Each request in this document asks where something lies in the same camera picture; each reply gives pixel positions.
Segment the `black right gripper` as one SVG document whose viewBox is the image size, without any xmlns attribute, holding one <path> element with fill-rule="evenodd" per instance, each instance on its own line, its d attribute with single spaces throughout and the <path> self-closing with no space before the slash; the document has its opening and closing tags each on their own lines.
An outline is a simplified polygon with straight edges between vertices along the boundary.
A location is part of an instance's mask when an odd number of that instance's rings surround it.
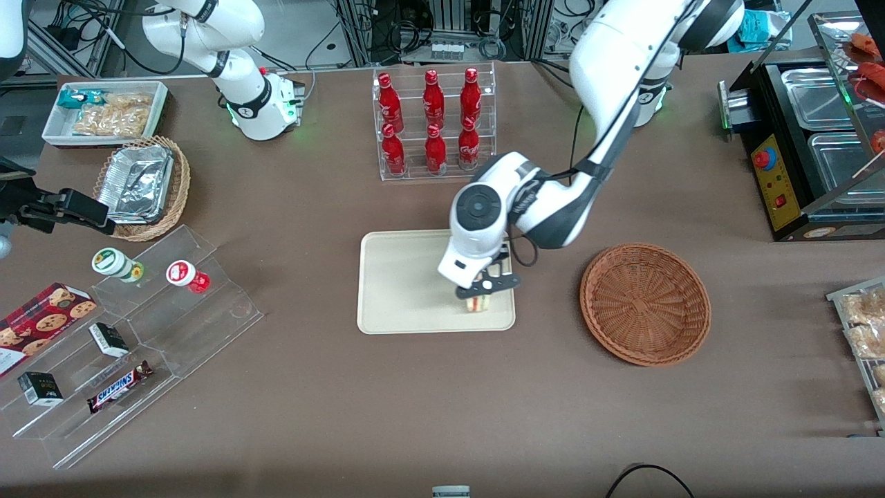
<svg viewBox="0 0 885 498">
<path fill-rule="evenodd" d="M 35 170 L 1 158 L 2 221 L 21 225 L 47 234 L 58 223 L 80 225 L 107 236 L 113 235 L 115 221 L 108 217 L 109 208 L 79 190 L 61 190 L 61 214 L 58 194 L 36 186 Z"/>
</svg>

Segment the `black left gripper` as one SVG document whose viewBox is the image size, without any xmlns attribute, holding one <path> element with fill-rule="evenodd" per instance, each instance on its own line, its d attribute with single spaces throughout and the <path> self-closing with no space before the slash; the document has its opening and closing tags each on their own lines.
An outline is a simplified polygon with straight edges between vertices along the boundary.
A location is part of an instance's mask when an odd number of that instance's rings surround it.
<svg viewBox="0 0 885 498">
<path fill-rule="evenodd" d="M 489 296 L 489 305 L 497 305 L 503 299 L 503 291 L 512 290 L 521 285 L 521 278 L 512 271 L 507 271 L 511 263 L 511 255 L 499 255 L 491 261 L 489 267 L 477 274 L 471 286 L 456 287 L 455 294 L 461 300 L 471 297 Z"/>
</svg>

